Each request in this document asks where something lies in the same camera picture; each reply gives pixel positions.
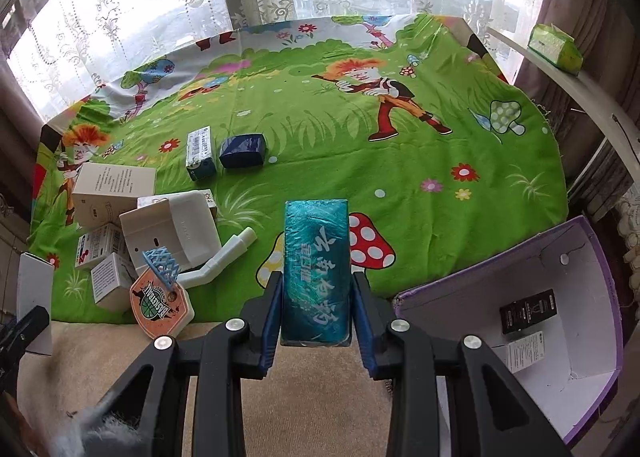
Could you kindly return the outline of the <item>large silver grey box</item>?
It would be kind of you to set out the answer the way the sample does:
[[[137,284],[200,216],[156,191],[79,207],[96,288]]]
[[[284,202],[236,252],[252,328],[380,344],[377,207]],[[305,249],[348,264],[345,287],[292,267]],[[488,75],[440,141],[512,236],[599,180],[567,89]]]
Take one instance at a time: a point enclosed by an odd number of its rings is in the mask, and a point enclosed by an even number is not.
[[[519,373],[544,359],[544,333],[537,331],[506,344],[506,368]]]

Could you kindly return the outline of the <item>black product box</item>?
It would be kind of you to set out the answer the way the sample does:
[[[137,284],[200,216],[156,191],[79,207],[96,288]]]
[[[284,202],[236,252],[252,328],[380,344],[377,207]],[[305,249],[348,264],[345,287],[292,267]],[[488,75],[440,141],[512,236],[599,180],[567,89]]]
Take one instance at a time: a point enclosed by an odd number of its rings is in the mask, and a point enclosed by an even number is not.
[[[552,289],[513,301],[500,307],[501,329],[504,335],[520,331],[546,321],[558,313]]]

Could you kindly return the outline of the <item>white basketball hoop toy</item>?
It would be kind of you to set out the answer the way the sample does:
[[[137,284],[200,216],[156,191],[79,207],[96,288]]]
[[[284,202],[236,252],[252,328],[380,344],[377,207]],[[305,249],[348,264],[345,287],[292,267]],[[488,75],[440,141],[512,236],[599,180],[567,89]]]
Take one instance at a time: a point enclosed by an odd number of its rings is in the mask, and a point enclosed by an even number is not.
[[[198,194],[123,213],[120,225],[138,274],[130,307],[151,339],[178,336],[195,316],[188,291],[211,283],[257,239],[247,227],[223,243]]]

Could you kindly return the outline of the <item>teal packet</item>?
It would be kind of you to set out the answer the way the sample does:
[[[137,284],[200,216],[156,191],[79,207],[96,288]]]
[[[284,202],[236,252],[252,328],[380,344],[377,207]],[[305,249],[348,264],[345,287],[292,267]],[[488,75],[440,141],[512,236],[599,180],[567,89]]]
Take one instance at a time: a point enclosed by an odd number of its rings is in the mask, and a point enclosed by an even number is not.
[[[285,205],[281,343],[350,343],[350,254],[345,199]]]

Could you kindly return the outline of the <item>small white box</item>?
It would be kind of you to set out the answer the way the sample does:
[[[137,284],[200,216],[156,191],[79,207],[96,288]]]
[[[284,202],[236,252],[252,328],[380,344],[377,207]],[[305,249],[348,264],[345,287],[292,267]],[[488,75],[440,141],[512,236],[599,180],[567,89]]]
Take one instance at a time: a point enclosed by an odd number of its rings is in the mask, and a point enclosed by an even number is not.
[[[46,260],[24,252],[18,264],[16,288],[16,313],[21,321],[35,307],[47,312],[47,325],[41,330],[26,351],[40,355],[52,355],[51,303],[54,266]]]

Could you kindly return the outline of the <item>purple cardboard storage box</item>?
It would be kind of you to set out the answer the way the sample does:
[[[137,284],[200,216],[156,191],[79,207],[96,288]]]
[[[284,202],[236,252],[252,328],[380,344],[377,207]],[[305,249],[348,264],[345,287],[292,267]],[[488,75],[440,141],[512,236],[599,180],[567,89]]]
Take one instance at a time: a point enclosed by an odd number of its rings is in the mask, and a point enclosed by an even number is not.
[[[499,309],[552,289],[558,313],[504,335]],[[434,337],[506,344],[544,333],[544,359],[514,373],[565,444],[573,446],[623,367],[620,307],[608,262],[585,217],[572,218],[482,263],[398,293],[398,316]]]

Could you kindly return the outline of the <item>white red medicine box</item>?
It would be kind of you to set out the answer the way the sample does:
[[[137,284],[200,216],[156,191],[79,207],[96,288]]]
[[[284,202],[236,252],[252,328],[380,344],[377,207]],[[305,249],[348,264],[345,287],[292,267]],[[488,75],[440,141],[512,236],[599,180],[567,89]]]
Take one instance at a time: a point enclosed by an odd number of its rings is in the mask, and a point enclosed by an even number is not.
[[[128,251],[122,230],[115,224],[107,223],[79,237],[75,267],[92,269],[112,253],[124,257]]]

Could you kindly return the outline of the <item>beige plush cushion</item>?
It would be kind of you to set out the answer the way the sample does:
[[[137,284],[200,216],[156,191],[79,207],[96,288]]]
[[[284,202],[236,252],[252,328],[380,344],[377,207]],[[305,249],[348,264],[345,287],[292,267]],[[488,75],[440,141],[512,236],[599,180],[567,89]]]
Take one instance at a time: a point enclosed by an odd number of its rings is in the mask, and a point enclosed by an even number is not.
[[[17,404],[43,442],[94,405],[147,347],[136,325],[52,326],[51,355],[25,355]],[[390,393],[363,368],[357,344],[278,347],[265,379],[242,383],[250,456],[383,456]]]

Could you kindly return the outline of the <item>white dental box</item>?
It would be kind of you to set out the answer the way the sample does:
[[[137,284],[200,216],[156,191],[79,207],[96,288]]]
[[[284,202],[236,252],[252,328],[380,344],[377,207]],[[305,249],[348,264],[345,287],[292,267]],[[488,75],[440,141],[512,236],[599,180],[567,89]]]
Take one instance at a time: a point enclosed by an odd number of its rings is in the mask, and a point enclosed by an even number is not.
[[[152,206],[152,204],[159,203],[163,200],[184,201],[186,200],[186,198],[193,198],[195,194],[204,197],[210,214],[212,214],[213,218],[216,218],[218,214],[218,206],[210,189],[195,189],[188,191],[171,192],[170,194],[139,197],[137,199],[137,208],[140,209],[144,208],[145,206]]]

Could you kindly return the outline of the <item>white barcode medicine box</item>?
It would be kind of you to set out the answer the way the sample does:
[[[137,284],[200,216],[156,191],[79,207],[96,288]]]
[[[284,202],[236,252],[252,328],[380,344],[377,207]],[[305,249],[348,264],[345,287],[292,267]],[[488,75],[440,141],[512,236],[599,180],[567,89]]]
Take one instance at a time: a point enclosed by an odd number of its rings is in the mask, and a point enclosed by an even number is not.
[[[186,136],[186,171],[194,182],[206,180],[217,173],[209,126],[198,128]]]

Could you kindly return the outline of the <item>dark blue small box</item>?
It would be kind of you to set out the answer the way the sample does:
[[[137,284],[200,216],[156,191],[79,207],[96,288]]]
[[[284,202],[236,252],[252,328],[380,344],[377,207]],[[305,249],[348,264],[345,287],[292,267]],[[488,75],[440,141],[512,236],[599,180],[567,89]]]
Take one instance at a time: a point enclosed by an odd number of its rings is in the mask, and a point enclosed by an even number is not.
[[[264,164],[266,149],[265,136],[262,134],[240,134],[224,139],[218,158],[227,170],[253,168]]]

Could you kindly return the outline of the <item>green cartoon tablecloth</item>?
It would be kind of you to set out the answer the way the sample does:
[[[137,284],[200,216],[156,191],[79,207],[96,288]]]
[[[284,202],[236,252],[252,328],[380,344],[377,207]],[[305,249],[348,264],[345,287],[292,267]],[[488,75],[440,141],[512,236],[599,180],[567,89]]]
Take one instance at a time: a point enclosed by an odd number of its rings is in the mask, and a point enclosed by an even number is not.
[[[344,198],[384,239],[358,269],[385,298],[515,246],[567,216],[558,144],[459,17],[326,17],[234,30],[126,71],[41,131],[28,247],[53,269],[66,323],[128,321],[75,264],[88,163],[151,169],[157,194],[198,186],[188,136],[265,137],[256,168],[204,182],[219,235],[257,240],[192,292],[198,321],[238,313],[276,264],[290,200]]]

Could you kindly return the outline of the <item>white curved shelf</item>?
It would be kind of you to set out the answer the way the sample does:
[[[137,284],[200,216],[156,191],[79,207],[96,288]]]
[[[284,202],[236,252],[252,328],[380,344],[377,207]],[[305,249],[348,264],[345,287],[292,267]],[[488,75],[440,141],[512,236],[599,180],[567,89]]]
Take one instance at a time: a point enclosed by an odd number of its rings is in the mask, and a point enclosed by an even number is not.
[[[492,27],[488,27],[487,32],[521,54],[574,99],[611,144],[634,183],[639,182],[639,129],[612,96],[587,73],[581,72],[578,76],[572,76],[550,64],[526,45],[515,41],[512,35],[504,34]]]

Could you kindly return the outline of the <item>green tissue pack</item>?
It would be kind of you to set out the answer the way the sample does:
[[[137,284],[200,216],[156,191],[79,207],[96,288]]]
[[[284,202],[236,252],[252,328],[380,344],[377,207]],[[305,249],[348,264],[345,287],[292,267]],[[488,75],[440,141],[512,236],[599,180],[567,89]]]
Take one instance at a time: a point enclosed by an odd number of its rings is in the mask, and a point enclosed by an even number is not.
[[[574,38],[554,24],[536,24],[530,32],[528,48],[556,68],[577,76],[582,70],[584,56]]]

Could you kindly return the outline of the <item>brown drape curtain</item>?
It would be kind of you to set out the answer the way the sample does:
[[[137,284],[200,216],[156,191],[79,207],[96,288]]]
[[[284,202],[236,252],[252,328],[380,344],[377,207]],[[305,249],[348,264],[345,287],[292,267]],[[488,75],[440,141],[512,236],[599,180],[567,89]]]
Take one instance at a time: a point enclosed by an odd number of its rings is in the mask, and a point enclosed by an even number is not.
[[[542,0],[541,24],[555,24],[571,35],[585,57],[584,71],[634,121],[639,120],[639,28],[617,0]],[[600,221],[631,186],[632,177],[588,116],[573,99],[529,61],[515,85],[548,112],[559,144],[570,201]]]

